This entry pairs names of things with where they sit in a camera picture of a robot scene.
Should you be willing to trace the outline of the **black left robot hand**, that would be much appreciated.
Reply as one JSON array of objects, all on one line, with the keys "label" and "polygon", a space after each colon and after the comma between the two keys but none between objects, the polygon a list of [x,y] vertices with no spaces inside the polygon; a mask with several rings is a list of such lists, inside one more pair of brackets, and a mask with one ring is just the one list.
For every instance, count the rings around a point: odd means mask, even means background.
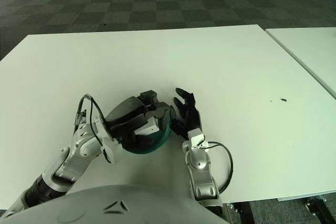
[{"label": "black left robot hand", "polygon": [[156,151],[169,138],[171,107],[158,100],[153,90],[129,97],[118,104],[106,117],[110,135],[124,150],[134,154]]}]

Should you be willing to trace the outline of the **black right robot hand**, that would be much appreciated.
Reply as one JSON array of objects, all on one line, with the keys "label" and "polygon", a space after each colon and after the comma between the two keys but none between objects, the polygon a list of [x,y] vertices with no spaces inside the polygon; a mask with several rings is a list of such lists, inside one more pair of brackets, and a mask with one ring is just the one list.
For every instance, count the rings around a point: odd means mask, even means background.
[{"label": "black right robot hand", "polygon": [[182,118],[172,119],[170,128],[176,134],[188,140],[188,132],[195,129],[202,131],[201,117],[196,108],[196,102],[193,93],[189,93],[181,88],[175,88],[175,92],[184,99],[182,103],[177,97],[173,101]]}]

